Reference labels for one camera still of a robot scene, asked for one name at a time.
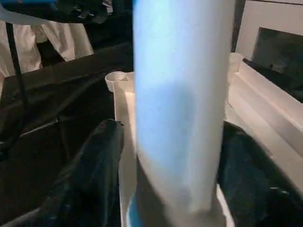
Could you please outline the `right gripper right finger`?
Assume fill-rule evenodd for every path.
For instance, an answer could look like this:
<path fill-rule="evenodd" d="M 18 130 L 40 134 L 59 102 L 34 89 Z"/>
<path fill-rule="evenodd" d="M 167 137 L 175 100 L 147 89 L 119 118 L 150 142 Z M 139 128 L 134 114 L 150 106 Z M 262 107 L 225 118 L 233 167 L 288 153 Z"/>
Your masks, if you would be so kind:
<path fill-rule="evenodd" d="M 303 197 L 242 128 L 224 122 L 217 175 L 237 227 L 301 227 Z"/>

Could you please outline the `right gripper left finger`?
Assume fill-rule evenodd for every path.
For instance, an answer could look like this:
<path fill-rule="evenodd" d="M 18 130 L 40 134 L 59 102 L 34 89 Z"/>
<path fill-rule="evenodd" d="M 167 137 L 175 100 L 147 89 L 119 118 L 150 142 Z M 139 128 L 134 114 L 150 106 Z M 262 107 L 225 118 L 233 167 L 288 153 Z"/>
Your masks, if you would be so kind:
<path fill-rule="evenodd" d="M 112 119 L 101 122 L 25 226 L 121 226 L 118 170 L 123 144 L 123 124 Z"/>

